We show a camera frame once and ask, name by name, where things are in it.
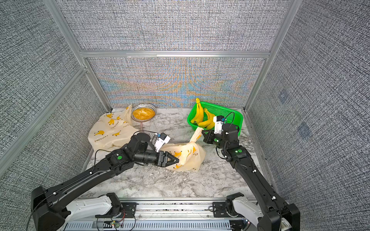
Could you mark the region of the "banana print plastic bag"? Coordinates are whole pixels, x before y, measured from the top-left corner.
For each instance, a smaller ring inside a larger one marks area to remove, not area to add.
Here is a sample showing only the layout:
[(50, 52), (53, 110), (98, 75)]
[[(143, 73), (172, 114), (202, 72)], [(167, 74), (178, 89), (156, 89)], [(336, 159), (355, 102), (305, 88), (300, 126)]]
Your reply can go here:
[(122, 147), (138, 131), (132, 125), (132, 105), (117, 112), (110, 112), (99, 117), (92, 126), (88, 140), (93, 150), (108, 150), (113, 147)]
[(206, 151), (196, 141), (202, 136), (203, 128), (197, 128), (188, 143), (165, 144), (160, 150), (169, 152), (179, 159), (177, 164), (166, 167), (173, 171), (199, 171), (201, 164), (206, 157)]

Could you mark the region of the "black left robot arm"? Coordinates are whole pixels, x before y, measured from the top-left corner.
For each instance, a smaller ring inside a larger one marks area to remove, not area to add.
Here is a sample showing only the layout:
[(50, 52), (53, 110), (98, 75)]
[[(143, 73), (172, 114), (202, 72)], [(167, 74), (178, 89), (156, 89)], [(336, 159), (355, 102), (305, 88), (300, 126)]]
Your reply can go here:
[(31, 193), (31, 215), (38, 231), (57, 231), (72, 216), (67, 205), (96, 185), (134, 167), (135, 163), (169, 167), (179, 159), (156, 148), (148, 134), (135, 133), (130, 141), (107, 154), (93, 167), (50, 188), (42, 186)]

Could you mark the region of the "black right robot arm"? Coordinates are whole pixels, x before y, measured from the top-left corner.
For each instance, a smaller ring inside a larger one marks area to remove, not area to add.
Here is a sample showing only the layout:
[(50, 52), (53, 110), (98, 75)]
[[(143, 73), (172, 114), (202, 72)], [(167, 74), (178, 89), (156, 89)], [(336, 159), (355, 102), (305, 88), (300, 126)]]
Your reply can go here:
[(295, 204), (287, 203), (268, 183), (252, 156), (240, 145), (239, 130), (234, 124), (223, 124), (220, 131), (202, 131), (204, 142), (221, 149), (223, 158), (242, 176), (257, 200), (250, 202), (242, 194), (227, 196), (227, 212), (242, 215), (259, 231), (298, 231), (300, 211)]

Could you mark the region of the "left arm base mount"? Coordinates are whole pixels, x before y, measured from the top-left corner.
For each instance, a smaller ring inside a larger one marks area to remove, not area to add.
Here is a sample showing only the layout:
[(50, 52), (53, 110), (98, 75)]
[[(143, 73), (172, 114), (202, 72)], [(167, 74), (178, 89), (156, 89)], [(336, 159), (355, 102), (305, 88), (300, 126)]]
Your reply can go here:
[(134, 218), (136, 202), (121, 202), (115, 193), (107, 193), (111, 208), (106, 213), (95, 215), (96, 218)]

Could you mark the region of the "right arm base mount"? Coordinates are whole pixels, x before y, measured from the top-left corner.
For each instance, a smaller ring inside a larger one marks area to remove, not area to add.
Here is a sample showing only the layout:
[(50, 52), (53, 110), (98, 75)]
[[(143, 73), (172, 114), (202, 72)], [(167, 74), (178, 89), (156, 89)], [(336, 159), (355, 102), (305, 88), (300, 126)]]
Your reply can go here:
[(224, 202), (213, 202), (208, 210), (215, 218), (256, 218), (254, 204), (242, 193), (228, 195)]

